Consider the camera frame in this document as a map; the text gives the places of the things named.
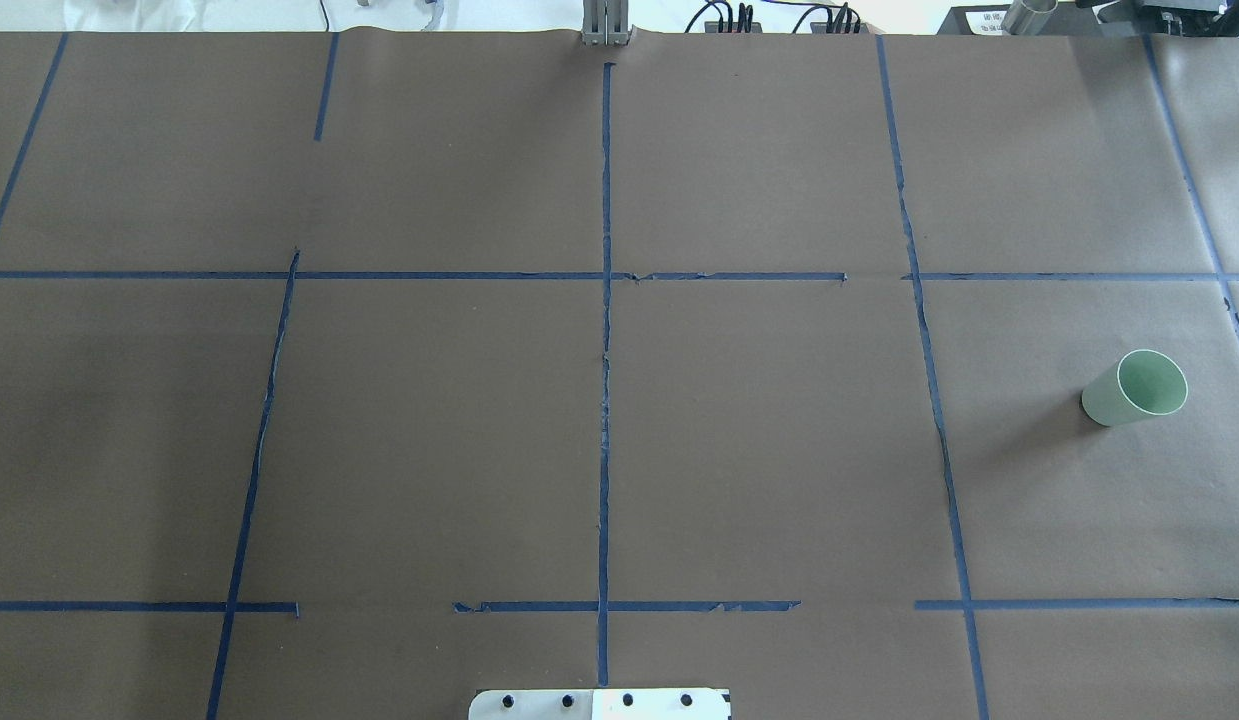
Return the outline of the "green plastic cup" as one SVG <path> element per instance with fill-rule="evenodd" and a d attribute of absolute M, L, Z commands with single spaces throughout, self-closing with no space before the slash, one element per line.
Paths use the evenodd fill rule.
<path fill-rule="evenodd" d="M 1170 356 L 1150 348 L 1127 352 L 1080 392 L 1080 406 L 1101 428 L 1121 428 L 1178 413 L 1189 383 Z"/>

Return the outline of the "small metal cup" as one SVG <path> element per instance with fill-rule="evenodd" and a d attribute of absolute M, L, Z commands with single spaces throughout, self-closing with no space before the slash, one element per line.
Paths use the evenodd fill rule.
<path fill-rule="evenodd" d="M 1058 5 L 1057 0 L 1014 0 L 1004 12 L 1000 29 L 1020 37 L 1040 35 Z"/>

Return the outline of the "orange black connector block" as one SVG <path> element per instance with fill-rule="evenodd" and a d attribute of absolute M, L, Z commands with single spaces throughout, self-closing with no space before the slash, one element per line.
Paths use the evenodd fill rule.
<path fill-rule="evenodd" d="M 705 1 L 686 24 L 686 33 L 700 27 L 710 35 L 755 35 L 764 27 L 756 19 L 755 5 L 748 2 Z"/>

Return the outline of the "aluminium frame post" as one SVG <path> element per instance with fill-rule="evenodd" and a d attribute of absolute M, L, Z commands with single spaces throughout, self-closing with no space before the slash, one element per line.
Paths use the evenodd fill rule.
<path fill-rule="evenodd" d="M 629 45 L 632 26 L 628 0 L 584 0 L 581 38 L 584 46 Z"/>

